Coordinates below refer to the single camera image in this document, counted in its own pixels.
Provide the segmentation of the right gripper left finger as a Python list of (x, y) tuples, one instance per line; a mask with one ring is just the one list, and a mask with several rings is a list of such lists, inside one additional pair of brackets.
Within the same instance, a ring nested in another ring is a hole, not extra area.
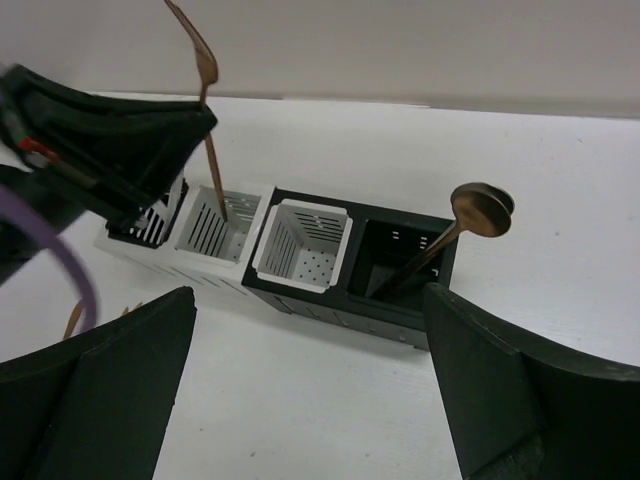
[(2, 363), (2, 478), (152, 478), (194, 325), (179, 287)]

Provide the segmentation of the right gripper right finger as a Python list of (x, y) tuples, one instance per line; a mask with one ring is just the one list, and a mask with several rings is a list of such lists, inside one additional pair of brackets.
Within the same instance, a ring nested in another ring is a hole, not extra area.
[(438, 284), (424, 297), (463, 478), (638, 478), (638, 367), (561, 345)]

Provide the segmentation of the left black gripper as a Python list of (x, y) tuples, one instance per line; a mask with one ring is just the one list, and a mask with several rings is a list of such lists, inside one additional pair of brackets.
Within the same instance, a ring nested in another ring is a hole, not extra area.
[(134, 226), (182, 173), (216, 126), (196, 101), (89, 94), (20, 65), (1, 72), (1, 143), (26, 167), (3, 165), (1, 185), (26, 203), (1, 219), (6, 281), (84, 212)]

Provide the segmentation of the rose copper fork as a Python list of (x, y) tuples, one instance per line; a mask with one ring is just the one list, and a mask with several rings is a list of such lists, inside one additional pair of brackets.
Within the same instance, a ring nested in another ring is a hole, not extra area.
[[(170, 0), (164, 1), (165, 5), (169, 8), (172, 14), (179, 21), (181, 26), (184, 28), (185, 32), (189, 36), (192, 41), (194, 48), (194, 55), (196, 60), (196, 67), (198, 71), (198, 75), (200, 78), (200, 93), (199, 93), (199, 103), (203, 108), (207, 107), (207, 92), (208, 88), (215, 84), (219, 79), (219, 70), (217, 60), (211, 51), (210, 47), (199, 33), (199, 31), (195, 28), (186, 14), (182, 11), (182, 9), (174, 2)], [(209, 170), (211, 174), (211, 178), (213, 180), (213, 184), (215, 187), (218, 205), (220, 209), (220, 213), (222, 219), (227, 222), (228, 214), (226, 210), (226, 204), (224, 200), (224, 191), (221, 180), (221, 175), (219, 171), (219, 165), (217, 160), (217, 155), (215, 152), (215, 147), (212, 139), (212, 135), (208, 133), (205, 136), (205, 148), (207, 153), (207, 159), (209, 164)]]

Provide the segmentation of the large copper spoon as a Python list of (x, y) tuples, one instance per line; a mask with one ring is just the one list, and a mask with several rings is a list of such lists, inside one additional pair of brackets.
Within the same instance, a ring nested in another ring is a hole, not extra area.
[(393, 295), (461, 233), (468, 231), (484, 238), (497, 238), (511, 228), (515, 200), (502, 188), (484, 182), (462, 184), (451, 193), (450, 203), (454, 214), (453, 222), (424, 251), (416, 254), (378, 287), (372, 293), (372, 298), (384, 299)]

